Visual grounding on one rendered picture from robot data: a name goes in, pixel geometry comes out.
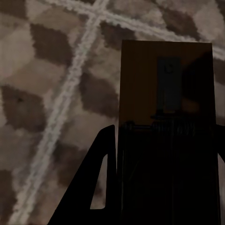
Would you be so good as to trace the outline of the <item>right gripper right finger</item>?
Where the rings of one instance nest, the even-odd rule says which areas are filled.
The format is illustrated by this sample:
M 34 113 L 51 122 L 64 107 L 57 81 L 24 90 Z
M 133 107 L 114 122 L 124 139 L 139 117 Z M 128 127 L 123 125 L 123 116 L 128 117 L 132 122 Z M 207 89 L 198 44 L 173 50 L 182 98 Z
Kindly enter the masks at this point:
M 216 124 L 215 135 L 216 135 L 217 151 L 225 162 L 225 127 Z

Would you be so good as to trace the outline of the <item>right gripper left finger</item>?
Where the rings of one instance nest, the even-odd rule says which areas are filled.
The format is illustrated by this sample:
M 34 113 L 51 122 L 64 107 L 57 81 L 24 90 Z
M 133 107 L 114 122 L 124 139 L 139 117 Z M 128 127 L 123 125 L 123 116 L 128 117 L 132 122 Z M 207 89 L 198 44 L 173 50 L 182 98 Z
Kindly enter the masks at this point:
M 107 158 L 104 209 L 90 209 L 103 157 Z M 115 126 L 101 129 L 48 225 L 119 225 Z

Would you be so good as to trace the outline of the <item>mousetrap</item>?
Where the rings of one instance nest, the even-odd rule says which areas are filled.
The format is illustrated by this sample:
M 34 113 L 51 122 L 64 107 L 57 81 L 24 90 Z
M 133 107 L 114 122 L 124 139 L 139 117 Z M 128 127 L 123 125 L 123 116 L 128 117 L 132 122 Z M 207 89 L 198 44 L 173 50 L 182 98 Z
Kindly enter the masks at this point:
M 212 43 L 122 40 L 119 225 L 221 225 Z

